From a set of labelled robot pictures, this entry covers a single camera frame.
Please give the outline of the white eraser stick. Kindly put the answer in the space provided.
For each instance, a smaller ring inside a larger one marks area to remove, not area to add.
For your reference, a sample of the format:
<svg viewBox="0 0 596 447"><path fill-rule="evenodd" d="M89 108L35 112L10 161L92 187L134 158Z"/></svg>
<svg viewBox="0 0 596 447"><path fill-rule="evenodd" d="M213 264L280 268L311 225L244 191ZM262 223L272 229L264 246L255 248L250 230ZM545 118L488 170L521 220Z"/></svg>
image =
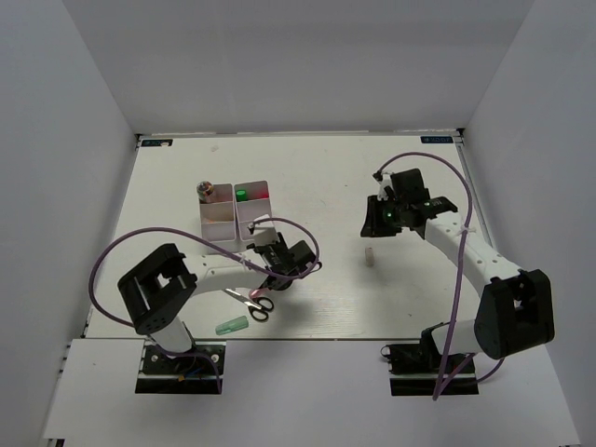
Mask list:
<svg viewBox="0 0 596 447"><path fill-rule="evenodd" d="M364 255L365 255L365 264L368 267L372 267L374 266L374 253L373 253L373 248L372 247L367 247L364 251Z"/></svg>

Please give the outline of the black handled scissors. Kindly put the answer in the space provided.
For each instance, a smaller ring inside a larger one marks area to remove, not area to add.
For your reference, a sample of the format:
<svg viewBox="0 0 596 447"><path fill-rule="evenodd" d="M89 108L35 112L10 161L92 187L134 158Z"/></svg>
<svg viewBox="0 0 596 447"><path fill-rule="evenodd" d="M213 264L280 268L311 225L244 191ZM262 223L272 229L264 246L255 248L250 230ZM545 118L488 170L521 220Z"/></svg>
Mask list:
<svg viewBox="0 0 596 447"><path fill-rule="evenodd" d="M248 308L251 317L258 322L267 322L270 314L275 309L275 304L265 296L250 298L232 289L224 289L223 292L229 297L244 304Z"/></svg>

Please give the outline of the pink black highlighter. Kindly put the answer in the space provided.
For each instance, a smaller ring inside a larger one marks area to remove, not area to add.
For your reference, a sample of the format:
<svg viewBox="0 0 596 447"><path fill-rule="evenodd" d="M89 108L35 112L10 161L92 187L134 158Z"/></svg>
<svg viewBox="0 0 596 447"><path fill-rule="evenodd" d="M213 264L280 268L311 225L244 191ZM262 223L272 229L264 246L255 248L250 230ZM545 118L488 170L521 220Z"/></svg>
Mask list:
<svg viewBox="0 0 596 447"><path fill-rule="evenodd" d="M268 189L266 187L255 189L254 194L252 195L252 198L255 200L268 199L269 198Z"/></svg>

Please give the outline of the green black highlighter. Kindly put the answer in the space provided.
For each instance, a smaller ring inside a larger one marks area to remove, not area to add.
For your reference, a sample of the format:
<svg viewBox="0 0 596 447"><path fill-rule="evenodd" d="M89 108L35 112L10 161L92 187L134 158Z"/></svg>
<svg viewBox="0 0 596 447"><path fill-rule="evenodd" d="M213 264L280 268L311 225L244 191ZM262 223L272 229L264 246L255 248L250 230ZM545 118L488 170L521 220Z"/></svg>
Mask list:
<svg viewBox="0 0 596 447"><path fill-rule="evenodd" d="M244 202L248 201L248 193L246 190L236 190L236 200L237 202Z"/></svg>

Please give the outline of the green correction tape case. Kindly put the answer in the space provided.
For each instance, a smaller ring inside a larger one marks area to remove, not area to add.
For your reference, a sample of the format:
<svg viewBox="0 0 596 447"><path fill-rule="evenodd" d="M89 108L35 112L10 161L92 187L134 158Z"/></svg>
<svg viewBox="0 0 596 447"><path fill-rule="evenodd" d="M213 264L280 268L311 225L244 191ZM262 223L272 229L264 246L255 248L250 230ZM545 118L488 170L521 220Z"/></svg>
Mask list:
<svg viewBox="0 0 596 447"><path fill-rule="evenodd" d="M218 336L223 336L229 333L245 330L249 327L249 325L250 324L248 318L246 316L241 316L227 320L226 322L219 324L215 328L215 333Z"/></svg>

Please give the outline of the pink crayon tube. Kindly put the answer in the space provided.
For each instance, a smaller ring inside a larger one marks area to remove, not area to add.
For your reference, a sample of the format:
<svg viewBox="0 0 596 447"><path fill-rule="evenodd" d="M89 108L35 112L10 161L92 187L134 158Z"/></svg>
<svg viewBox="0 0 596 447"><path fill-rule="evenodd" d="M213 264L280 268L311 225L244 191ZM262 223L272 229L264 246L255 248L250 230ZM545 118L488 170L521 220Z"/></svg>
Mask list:
<svg viewBox="0 0 596 447"><path fill-rule="evenodd" d="M199 182L196 186L196 193L202 204L210 204L217 200L215 187L209 181Z"/></svg>

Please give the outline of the pink correction tape case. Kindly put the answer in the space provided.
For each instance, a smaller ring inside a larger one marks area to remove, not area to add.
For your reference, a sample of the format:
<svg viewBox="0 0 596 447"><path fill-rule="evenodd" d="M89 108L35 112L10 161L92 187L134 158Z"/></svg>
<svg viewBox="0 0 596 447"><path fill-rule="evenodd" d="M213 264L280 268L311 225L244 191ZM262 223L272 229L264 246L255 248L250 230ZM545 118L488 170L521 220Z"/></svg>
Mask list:
<svg viewBox="0 0 596 447"><path fill-rule="evenodd" d="M266 293L266 289L256 289L256 290L252 290L249 294L249 297L251 299L255 299L261 296L264 296L264 294Z"/></svg>

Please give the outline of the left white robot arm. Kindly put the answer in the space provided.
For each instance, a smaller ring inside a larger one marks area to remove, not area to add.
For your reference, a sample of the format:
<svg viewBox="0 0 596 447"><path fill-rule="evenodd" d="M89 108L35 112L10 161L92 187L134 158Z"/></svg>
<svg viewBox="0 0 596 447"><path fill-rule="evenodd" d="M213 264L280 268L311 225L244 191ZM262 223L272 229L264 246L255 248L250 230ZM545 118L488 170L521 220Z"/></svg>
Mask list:
<svg viewBox="0 0 596 447"><path fill-rule="evenodd" d="M226 289L283 291L318 265L305 241L284 240L256 246L232 258L211 254L186 257L164 244L117 282L132 327L165 350L165 361L178 372L196 363L196 348L179 313L192 297Z"/></svg>

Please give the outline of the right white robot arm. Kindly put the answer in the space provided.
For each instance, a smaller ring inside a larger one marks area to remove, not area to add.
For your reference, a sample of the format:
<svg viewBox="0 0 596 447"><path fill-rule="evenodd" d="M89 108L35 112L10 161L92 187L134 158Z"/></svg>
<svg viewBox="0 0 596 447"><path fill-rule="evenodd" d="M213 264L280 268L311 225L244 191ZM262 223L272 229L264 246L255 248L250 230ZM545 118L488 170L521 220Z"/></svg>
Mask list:
<svg viewBox="0 0 596 447"><path fill-rule="evenodd" d="M481 237L466 231L456 205L432 197L419 169L378 173L377 194L367 199L362 237L393 237L414 231L463 268L480 297L475 318L422 331L417 359L434 372L454 355L483 353L501 360L551 342L555 336L551 284L541 270L527 271L507 260Z"/></svg>

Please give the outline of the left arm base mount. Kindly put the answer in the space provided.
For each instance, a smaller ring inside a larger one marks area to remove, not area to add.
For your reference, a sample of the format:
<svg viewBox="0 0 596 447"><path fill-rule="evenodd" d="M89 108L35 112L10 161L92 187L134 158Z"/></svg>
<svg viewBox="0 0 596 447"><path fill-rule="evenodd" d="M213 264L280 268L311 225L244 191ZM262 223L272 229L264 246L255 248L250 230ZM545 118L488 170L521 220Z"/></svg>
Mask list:
<svg viewBox="0 0 596 447"><path fill-rule="evenodd" d="M171 358L153 344L142 350L135 393L146 395L219 395L224 384L226 344L196 343L210 358Z"/></svg>

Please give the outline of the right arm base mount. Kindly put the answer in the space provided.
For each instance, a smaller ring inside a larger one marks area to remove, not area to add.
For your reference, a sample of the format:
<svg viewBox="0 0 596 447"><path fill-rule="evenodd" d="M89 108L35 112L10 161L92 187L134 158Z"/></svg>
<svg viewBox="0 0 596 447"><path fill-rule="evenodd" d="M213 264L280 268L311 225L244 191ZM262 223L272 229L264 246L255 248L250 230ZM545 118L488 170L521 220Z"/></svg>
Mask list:
<svg viewBox="0 0 596 447"><path fill-rule="evenodd" d="M439 376L440 359L429 359L418 343L384 345L381 357L388 364L392 397L431 397ZM476 369L471 360L441 392L442 396L479 394Z"/></svg>

